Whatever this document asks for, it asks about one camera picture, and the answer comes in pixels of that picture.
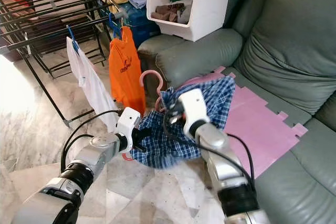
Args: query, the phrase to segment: blue clothespin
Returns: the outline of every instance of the blue clothespin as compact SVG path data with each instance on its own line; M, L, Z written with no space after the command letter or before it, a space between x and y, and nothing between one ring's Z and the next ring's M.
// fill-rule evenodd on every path
M69 30L70 36L72 38L72 45L74 47L74 50L76 51L76 53L78 53L79 46L77 44L77 41L75 41L74 34L72 33L72 30L69 25L67 25L67 29Z

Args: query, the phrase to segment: white plastic bin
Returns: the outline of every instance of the white plastic bin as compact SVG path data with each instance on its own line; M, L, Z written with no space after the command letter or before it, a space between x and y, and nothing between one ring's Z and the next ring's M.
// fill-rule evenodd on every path
M196 41L222 27L228 0L193 0L189 23L179 24L151 17L157 6L169 0L147 0L147 18L155 21L163 34Z

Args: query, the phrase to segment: pink puzzle mat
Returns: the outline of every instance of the pink puzzle mat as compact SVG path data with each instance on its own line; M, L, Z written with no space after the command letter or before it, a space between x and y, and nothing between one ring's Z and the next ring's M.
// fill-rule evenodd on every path
M299 142L308 130L300 123L290 128L283 122L287 114L275 114L265 105L267 102L247 87L236 85L225 132L237 135L248 146L254 163L255 177L263 173ZM230 137L230 145L238 155L246 171L250 171L244 147Z

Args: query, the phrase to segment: marble floor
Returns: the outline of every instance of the marble floor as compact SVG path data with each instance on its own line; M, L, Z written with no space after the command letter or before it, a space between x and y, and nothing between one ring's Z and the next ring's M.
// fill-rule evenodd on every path
M83 51L95 41L81 46ZM60 50L44 56L49 64L67 59ZM53 80L30 60L67 119L88 109L72 74ZM108 67L95 65L109 90ZM60 152L85 116L66 127L23 61L0 56L0 223L10 223L20 204L59 173ZM79 134L106 132L100 120ZM86 144L74 145L69 158ZM121 155L106 165L80 207L79 224L222 224L224 215L210 189L201 159L154 170Z

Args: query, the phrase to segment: blue plaid shirt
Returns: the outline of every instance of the blue plaid shirt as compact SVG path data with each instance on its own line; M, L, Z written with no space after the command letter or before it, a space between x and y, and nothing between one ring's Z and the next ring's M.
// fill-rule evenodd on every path
M207 115L211 122L218 129L223 130L235 91L235 82L232 77L223 77L217 80L188 85L177 91L170 87L161 92L162 102L166 108L169 108L182 93L197 88L202 91L207 107ZM200 157L201 151L199 148L180 144L167 137L162 127L163 117L163 113L151 111L148 116L141 120L139 130L152 128L152 135L145 137L140 142L140 145L146 148L146 152L132 149L132 157L146 166L159 169L173 166L182 159ZM183 134L183 125L180 122L168 125L167 129L174 136L194 143L193 139Z

